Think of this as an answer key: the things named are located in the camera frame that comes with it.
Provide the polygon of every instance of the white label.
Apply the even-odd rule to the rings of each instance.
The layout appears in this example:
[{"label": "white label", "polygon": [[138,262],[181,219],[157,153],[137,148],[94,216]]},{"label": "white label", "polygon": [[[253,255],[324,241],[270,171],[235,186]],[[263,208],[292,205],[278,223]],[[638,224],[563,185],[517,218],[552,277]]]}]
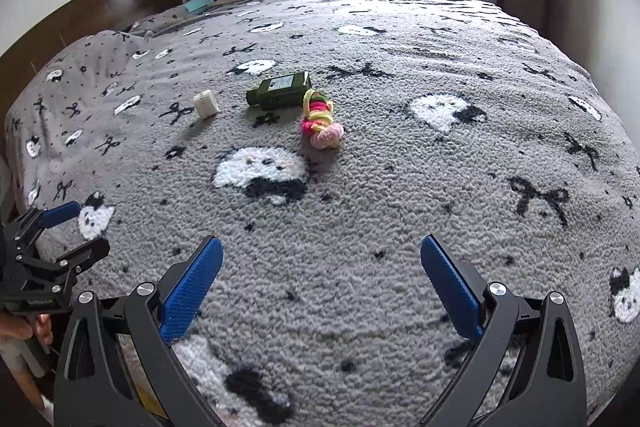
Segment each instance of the white label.
[{"label": "white label", "polygon": [[279,78],[272,78],[267,91],[275,91],[276,89],[284,89],[285,87],[291,87],[293,84],[293,74],[289,76],[281,76]]}]

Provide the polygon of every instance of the metal screw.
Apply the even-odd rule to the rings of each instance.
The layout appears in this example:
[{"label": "metal screw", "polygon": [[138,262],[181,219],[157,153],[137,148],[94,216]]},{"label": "metal screw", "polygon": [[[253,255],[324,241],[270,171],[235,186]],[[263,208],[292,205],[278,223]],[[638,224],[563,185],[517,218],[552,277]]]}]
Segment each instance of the metal screw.
[{"label": "metal screw", "polygon": [[154,286],[150,283],[150,282],[143,282],[140,286],[138,286],[138,289],[136,290],[138,292],[138,295],[149,295],[152,291],[154,290]]},{"label": "metal screw", "polygon": [[562,297],[558,292],[552,292],[549,298],[556,304],[562,304],[564,302],[564,297]]},{"label": "metal screw", "polygon": [[494,294],[497,295],[498,297],[504,295],[505,293],[507,293],[507,286],[505,286],[504,284],[500,283],[500,282],[492,282],[489,286],[489,291]]},{"label": "metal screw", "polygon": [[83,292],[78,297],[78,301],[81,304],[87,304],[87,302],[91,302],[93,298],[94,298],[94,294],[92,294],[91,292]]}]

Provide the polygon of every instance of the dark green bottle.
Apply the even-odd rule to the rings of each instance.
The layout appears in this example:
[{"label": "dark green bottle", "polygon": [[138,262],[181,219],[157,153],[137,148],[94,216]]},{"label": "dark green bottle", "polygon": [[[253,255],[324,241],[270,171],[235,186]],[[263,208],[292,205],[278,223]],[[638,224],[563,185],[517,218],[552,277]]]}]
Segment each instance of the dark green bottle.
[{"label": "dark green bottle", "polygon": [[246,92],[246,102],[264,110],[302,106],[302,99],[309,89],[311,77],[308,71],[302,71],[262,81],[258,89]]}]

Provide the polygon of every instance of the knitted toy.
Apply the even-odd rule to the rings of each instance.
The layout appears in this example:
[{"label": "knitted toy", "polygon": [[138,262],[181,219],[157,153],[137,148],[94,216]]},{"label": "knitted toy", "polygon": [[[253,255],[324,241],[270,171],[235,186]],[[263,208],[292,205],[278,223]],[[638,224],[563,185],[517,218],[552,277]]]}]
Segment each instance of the knitted toy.
[{"label": "knitted toy", "polygon": [[334,123],[334,102],[323,92],[309,89],[305,93],[302,107],[305,111],[302,134],[309,137],[311,145],[316,149],[340,147],[344,127]]}]

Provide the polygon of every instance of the light blue object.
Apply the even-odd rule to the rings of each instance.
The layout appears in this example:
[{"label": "light blue object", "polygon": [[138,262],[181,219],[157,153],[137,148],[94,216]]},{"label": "light blue object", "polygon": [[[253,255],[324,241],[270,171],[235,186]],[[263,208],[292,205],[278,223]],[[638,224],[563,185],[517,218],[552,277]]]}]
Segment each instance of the light blue object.
[{"label": "light blue object", "polygon": [[184,7],[189,11],[191,15],[200,15],[204,13],[207,8],[213,6],[215,1],[213,0],[190,0],[184,3]]},{"label": "light blue object", "polygon": [[43,212],[38,220],[38,224],[44,229],[52,229],[61,225],[65,221],[74,219],[80,215],[80,204],[75,201],[65,203],[57,208],[52,208]]},{"label": "light blue object", "polygon": [[223,259],[222,243],[214,237],[204,246],[164,300],[160,336],[167,344],[180,339],[189,329],[211,284],[222,268]]},{"label": "light blue object", "polygon": [[483,331],[480,303],[433,235],[422,240],[420,261],[458,334],[478,341]]}]

